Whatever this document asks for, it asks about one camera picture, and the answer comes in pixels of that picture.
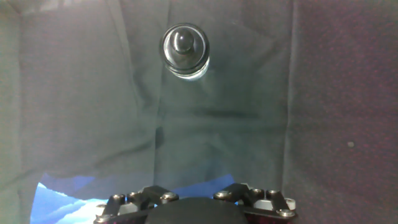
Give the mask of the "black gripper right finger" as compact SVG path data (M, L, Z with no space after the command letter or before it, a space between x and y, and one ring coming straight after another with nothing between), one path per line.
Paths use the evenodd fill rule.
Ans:
M237 207L248 223L289 224L297 218L296 202L279 190L264 190L233 183L213 194L213 199Z

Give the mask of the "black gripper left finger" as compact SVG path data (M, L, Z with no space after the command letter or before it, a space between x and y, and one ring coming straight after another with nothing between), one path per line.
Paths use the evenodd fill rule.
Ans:
M158 185L144 187L127 195L110 196L101 215L96 215L94 224L144 223L155 207L179 200L175 192Z

